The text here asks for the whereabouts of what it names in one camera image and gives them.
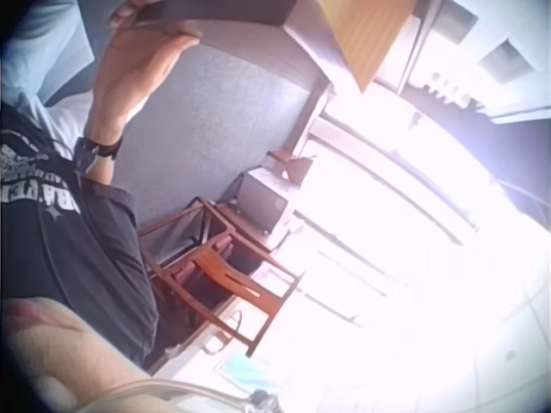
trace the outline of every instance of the hand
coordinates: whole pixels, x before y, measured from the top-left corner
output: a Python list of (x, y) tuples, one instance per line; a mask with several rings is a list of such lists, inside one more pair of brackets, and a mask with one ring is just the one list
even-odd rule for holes
[(158, 0), (131, 0), (111, 17), (117, 31), (103, 56), (94, 86), (87, 136), (114, 144), (128, 113), (167, 78), (178, 58), (199, 40), (177, 29), (130, 28), (140, 8)]

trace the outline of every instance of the graphic print on t-shirt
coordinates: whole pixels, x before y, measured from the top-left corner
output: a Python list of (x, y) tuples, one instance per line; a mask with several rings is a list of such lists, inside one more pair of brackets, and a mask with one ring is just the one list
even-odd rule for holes
[(80, 213), (67, 183), (53, 172), (37, 166), (37, 162), (49, 158), (47, 154), (38, 153), (38, 149), (18, 132), (2, 129), (2, 135), (17, 137), (35, 155), (26, 157), (15, 153), (6, 144), (2, 144), (2, 203), (17, 200), (35, 200), (47, 207), (57, 207), (61, 212)]

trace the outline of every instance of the wooden board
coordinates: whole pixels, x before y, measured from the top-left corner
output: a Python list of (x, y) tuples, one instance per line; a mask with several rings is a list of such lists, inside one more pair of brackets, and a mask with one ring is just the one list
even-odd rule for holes
[(379, 70), (416, 0), (319, 0), (360, 91)]
[(137, 25), (179, 22), (201, 43), (313, 90), (331, 82), (359, 95), (316, 0), (166, 0), (144, 8)]

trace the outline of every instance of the skin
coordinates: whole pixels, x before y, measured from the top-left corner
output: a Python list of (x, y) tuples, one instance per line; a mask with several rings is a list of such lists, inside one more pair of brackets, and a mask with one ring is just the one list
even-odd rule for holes
[[(151, 378), (56, 301), (8, 299), (2, 314), (8, 344), (36, 390), (59, 413), (74, 413), (121, 385)], [(158, 398), (138, 395), (89, 413), (107, 411), (183, 412)]]
[[(139, 9), (156, 1), (128, 1), (110, 18), (115, 35), (100, 64), (85, 128), (86, 137), (98, 144), (115, 144), (131, 110), (157, 90), (184, 51), (199, 43), (199, 39), (182, 33), (177, 25), (132, 28)], [(114, 166), (111, 158), (100, 158), (88, 177), (109, 185)]]

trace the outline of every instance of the wire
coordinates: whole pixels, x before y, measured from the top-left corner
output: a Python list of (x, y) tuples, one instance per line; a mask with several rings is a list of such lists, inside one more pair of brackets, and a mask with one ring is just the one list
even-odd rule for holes
[(504, 187), (513, 189), (513, 190), (519, 192), (520, 194), (528, 196), (530, 199), (535, 200), (536, 202), (539, 202), (540, 204), (544, 205), (545, 207), (551, 209), (551, 204), (549, 204), (548, 202), (546, 202), (542, 198), (538, 197), (537, 195), (532, 194), (530, 191), (527, 191), (524, 188), (518, 187), (517, 185), (515, 185), (513, 183), (509, 183), (507, 181), (501, 181), (499, 179), (496, 179), (496, 182), (500, 185), (503, 185)]

